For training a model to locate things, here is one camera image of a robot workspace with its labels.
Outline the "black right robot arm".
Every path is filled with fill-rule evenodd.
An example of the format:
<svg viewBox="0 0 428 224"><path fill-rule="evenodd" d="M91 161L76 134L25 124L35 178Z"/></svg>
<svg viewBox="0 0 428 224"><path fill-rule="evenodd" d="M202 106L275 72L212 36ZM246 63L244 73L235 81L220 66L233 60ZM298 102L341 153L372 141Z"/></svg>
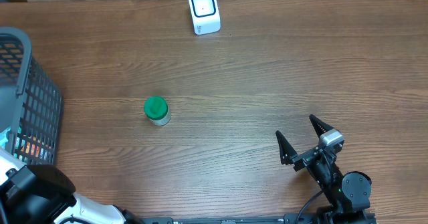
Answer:
<svg viewBox="0 0 428 224"><path fill-rule="evenodd" d="M292 220L295 223L376 223L375 215L366 213L370 207L371 178L358 171L342 174L335 164L344 146L342 133L313 114L309 119L318 144L302 154L276 131L281 163L292 165L296 172L306 169L320 187Z"/></svg>

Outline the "teal wet wipes pack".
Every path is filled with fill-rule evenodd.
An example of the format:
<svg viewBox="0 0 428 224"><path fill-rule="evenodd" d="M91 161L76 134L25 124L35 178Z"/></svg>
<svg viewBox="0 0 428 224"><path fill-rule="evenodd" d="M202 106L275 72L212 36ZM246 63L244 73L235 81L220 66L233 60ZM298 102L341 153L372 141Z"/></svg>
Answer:
<svg viewBox="0 0 428 224"><path fill-rule="evenodd" d="M11 130L10 128L6 128L0 134L0 146L1 146L1 148L6 148L6 145L9 142L8 134L9 134L10 130Z"/></svg>

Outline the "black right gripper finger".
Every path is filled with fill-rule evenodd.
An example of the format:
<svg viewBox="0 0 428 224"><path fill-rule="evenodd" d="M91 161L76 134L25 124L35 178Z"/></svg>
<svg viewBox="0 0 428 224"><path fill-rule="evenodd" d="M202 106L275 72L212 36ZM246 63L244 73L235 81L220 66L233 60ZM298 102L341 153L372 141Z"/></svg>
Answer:
<svg viewBox="0 0 428 224"><path fill-rule="evenodd" d="M294 159L298 156L297 152L279 130L276 131L276 138L279 145L281 163L286 165L294 164Z"/></svg>
<svg viewBox="0 0 428 224"><path fill-rule="evenodd" d="M321 119L317 118L313 114L309 115L309 119L310 119L310 122L311 122L318 138L320 135L322 135L325 132L333 129L333 127L331 125L321 121Z"/></svg>

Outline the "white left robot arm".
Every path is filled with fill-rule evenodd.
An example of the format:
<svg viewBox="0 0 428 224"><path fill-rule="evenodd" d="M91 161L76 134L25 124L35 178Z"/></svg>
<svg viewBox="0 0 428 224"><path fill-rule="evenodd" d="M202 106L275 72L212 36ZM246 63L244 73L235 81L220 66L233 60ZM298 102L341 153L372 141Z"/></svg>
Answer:
<svg viewBox="0 0 428 224"><path fill-rule="evenodd" d="M126 209L78 194L55 166L26 164L1 149L1 222L124 224L143 220Z"/></svg>

